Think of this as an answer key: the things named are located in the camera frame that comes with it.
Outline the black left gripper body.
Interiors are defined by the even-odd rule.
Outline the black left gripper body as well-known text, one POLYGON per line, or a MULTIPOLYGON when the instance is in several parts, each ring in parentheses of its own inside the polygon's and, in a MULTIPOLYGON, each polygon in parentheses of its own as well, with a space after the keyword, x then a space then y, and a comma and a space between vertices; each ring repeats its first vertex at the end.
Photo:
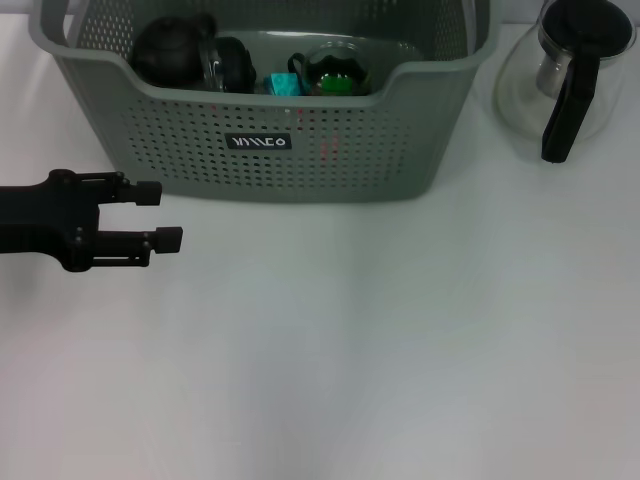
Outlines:
POLYGON ((0 186, 0 254, 50 256, 74 273, 94 266, 101 176, 53 170, 29 186, 0 186))

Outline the teal square plate brick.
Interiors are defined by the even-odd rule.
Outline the teal square plate brick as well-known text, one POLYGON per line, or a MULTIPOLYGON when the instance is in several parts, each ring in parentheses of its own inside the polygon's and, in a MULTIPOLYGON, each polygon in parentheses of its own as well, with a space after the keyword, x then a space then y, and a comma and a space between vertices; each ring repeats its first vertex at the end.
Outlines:
POLYGON ((265 79, 265 88, 273 96, 304 95, 304 88, 295 73, 273 73, 265 79))

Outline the green building brick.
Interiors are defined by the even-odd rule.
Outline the green building brick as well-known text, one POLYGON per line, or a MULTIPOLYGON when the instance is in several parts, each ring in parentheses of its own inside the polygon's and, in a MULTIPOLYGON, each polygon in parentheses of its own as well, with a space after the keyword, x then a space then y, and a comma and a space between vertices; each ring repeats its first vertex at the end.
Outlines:
POLYGON ((318 82, 323 96, 351 96, 353 86, 353 79, 342 74, 325 74, 318 82))

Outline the grey perforated storage bin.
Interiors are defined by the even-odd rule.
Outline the grey perforated storage bin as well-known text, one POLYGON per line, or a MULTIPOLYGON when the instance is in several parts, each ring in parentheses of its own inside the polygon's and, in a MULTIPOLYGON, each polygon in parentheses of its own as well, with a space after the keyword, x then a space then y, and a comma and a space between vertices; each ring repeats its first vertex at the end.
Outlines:
POLYGON ((29 31, 134 179, 187 196, 327 203, 429 188, 500 22, 500 0, 33 0, 29 31), (144 28, 200 13, 249 50, 256 83, 338 41, 367 57, 372 91, 287 97, 142 79, 130 59, 144 28))

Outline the dark clay teapot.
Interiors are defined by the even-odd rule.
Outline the dark clay teapot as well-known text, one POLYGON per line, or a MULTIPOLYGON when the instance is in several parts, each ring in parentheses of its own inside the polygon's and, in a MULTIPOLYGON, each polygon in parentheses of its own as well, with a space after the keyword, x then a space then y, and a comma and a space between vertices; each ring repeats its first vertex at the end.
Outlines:
POLYGON ((148 24, 134 42, 130 65, 146 82, 182 88, 204 78, 202 49, 217 33, 208 13, 165 16, 148 24))

